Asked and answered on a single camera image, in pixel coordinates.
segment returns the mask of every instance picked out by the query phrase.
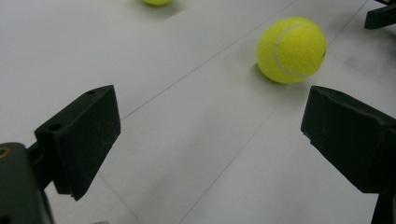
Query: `tile floor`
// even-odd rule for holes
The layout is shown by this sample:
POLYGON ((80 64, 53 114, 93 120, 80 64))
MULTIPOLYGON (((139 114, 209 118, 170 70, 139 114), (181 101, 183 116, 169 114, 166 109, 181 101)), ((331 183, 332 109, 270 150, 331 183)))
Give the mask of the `tile floor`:
POLYGON ((115 85, 122 133, 79 202, 46 192, 59 224, 370 223, 355 189, 300 132, 312 85, 396 118, 396 26, 363 29, 373 0, 4 0, 1 142, 33 131, 84 91, 115 85), (263 77, 255 48, 272 22, 315 21, 318 73, 263 77))

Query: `ball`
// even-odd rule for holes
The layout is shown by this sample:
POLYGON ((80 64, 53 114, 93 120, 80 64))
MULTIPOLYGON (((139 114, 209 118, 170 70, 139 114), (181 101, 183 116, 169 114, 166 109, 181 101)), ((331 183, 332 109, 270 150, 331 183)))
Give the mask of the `ball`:
POLYGON ((171 2, 171 0, 143 0, 144 3, 152 6, 164 6, 171 2))
POLYGON ((313 21, 285 18, 262 34, 257 46, 257 65, 275 82, 300 82, 319 70, 326 47, 326 37, 313 21))

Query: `partially visible tennis ball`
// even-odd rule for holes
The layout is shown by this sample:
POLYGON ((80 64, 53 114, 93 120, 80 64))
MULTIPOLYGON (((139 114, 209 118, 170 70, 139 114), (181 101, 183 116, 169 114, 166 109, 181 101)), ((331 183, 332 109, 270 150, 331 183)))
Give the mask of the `partially visible tennis ball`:
POLYGON ((143 2, 153 6, 163 6, 171 2, 171 0, 143 0, 143 2))
POLYGON ((300 82, 319 70, 326 46, 325 35, 313 21, 286 18, 262 34, 257 46, 257 64, 275 82, 300 82))

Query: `tennis ball seam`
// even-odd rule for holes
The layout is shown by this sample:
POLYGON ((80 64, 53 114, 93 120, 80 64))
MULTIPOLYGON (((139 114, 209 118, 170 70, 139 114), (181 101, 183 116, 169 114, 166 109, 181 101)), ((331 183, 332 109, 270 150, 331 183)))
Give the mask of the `tennis ball seam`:
POLYGON ((300 73, 294 73, 294 72, 288 70, 287 68, 285 68, 285 67, 280 63, 279 59, 277 58, 277 54, 276 54, 277 46, 278 46, 280 40, 282 39, 282 37, 283 37, 285 34, 287 34, 289 31, 291 31, 291 30, 293 30, 293 29, 296 29, 296 28, 300 28, 300 27, 302 27, 302 26, 312 26, 312 27, 314 27, 313 25, 310 25, 310 24, 296 24, 296 25, 293 25, 293 26, 289 27, 288 29, 284 30, 284 31, 277 37, 277 39, 276 39, 276 42, 275 42, 275 44, 274 44, 273 56, 274 56, 274 59, 275 59, 275 62, 276 62, 277 67, 278 67, 282 72, 284 72, 284 73, 286 73, 286 74, 288 74, 288 75, 294 76, 294 77, 303 77, 303 78, 306 78, 306 77, 310 77, 310 75, 300 74, 300 73))

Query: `white surface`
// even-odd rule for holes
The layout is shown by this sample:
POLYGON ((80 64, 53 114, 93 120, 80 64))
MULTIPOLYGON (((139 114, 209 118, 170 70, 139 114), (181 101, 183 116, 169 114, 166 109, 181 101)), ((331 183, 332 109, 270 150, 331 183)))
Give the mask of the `white surface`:
POLYGON ((114 84, 122 133, 79 202, 47 189, 57 223, 370 223, 361 194, 300 131, 311 85, 396 118, 396 30, 363 29, 366 0, 0 3, 0 141, 84 91, 114 84), (329 49, 295 85, 263 77, 257 40, 288 16, 314 20, 329 49))

